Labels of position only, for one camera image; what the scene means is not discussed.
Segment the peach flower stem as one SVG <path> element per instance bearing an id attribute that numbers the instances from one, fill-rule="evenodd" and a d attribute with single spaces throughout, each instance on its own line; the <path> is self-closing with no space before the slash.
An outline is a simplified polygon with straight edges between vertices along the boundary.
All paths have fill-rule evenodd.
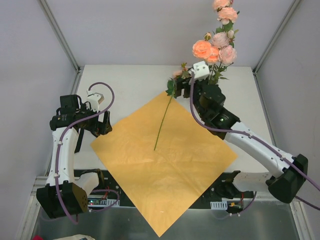
<path id="1" fill-rule="evenodd" d="M 154 148 L 153 148 L 154 151 L 157 148 L 159 137 L 160 137 L 160 133 L 161 133 L 161 130 L 162 130 L 162 127 L 163 127 L 163 124 L 164 124 L 165 117 L 166 117 L 166 114 L 168 112 L 169 106 L 170 106 L 170 104 L 172 102 L 172 99 L 176 98 L 175 97 L 176 81 L 180 80 L 180 79 L 188 78 L 190 76 L 189 68 L 187 67 L 187 63 L 183 62 L 180 66 L 181 66 L 181 70 L 178 70 L 177 72 L 174 72 L 172 77 L 167 81 L 167 90 L 165 92 L 166 92 L 167 96 L 169 96 L 170 98 L 169 98 L 169 101 L 167 103 L 166 109 L 164 111 L 164 114 L 163 114 L 159 129 L 158 129 L 155 145 L 154 145 Z"/>
<path id="2" fill-rule="evenodd" d="M 196 41 L 192 46 L 193 55 L 204 60 L 211 70 L 211 75 L 209 79 L 210 84 L 217 84 L 220 77 L 220 50 L 221 47 L 214 45 L 210 42 L 212 35 L 210 32 L 207 32 L 202 40 Z"/>

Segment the black ribbon gold lettering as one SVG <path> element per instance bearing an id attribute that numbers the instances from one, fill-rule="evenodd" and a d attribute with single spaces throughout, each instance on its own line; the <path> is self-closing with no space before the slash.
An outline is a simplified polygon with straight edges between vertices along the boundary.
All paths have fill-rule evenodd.
<path id="1" fill-rule="evenodd" d="M 89 131 L 95 138 L 97 138 L 100 135 L 99 127 L 82 127 L 82 128 L 80 128 L 79 133 L 78 133 L 78 140 L 77 140 L 76 147 L 74 150 L 75 154 L 81 150 L 82 141 L 83 141 L 85 131 Z"/>

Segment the pink flower stem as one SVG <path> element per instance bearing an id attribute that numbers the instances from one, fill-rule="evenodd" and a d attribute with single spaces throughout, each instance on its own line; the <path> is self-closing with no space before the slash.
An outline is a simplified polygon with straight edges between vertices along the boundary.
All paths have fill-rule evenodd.
<path id="1" fill-rule="evenodd" d="M 234 30 L 239 15 L 239 11 L 233 8 L 233 0 L 214 0 L 213 10 L 217 13 L 217 21 L 221 26 L 216 28 L 212 43 L 218 48 L 224 48 L 227 45 L 234 47 L 235 34 L 239 31 Z"/>
<path id="2" fill-rule="evenodd" d="M 217 84 L 223 77 L 222 72 L 232 65 L 237 58 L 237 51 L 234 48 L 235 32 L 229 30 L 227 32 L 216 33 L 211 41 L 211 55 L 207 62 L 212 65 L 212 73 L 210 81 Z"/>

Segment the orange wrapping paper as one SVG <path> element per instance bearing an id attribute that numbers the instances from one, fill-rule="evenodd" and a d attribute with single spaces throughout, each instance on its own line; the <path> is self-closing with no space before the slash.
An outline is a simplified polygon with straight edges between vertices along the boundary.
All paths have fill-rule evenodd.
<path id="1" fill-rule="evenodd" d="M 158 236 L 207 190 L 236 160 L 237 154 L 212 135 L 165 92 L 113 126 L 112 132 L 91 143 L 106 169 L 132 198 L 132 202 Z M 147 188 L 164 183 L 187 183 L 197 194 L 182 203 L 174 199 L 143 196 Z"/>

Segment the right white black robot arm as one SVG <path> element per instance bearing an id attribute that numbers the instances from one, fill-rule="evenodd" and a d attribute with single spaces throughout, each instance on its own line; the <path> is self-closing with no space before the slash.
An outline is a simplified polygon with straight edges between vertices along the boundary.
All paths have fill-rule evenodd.
<path id="1" fill-rule="evenodd" d="M 224 107 L 226 97 L 217 84 L 196 80 L 191 85 L 190 78 L 180 78 L 167 86 L 172 87 L 175 98 L 183 96 L 189 99 L 191 113 L 198 114 L 195 120 L 202 127 L 242 149 L 267 169 L 262 173 L 236 171 L 225 184 L 228 196 L 234 198 L 246 191 L 268 191 L 286 204 L 297 197 L 308 174 L 309 161 L 304 155 L 293 156 L 261 139 Z"/>

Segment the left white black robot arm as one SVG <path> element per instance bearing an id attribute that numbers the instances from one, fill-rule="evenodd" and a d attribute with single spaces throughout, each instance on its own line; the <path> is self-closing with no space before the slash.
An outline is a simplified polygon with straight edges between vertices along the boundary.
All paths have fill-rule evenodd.
<path id="1" fill-rule="evenodd" d="M 75 154 L 81 149 L 84 132 L 95 137 L 112 131 L 110 112 L 105 111 L 99 121 L 97 113 L 104 96 L 88 92 L 85 102 L 76 94 L 60 97 L 60 107 L 49 122 L 53 137 L 50 171 L 44 187 L 37 189 L 36 198 L 51 219 L 85 213 L 91 192 L 102 194 L 106 189 L 103 172 L 84 170 L 75 179 Z"/>

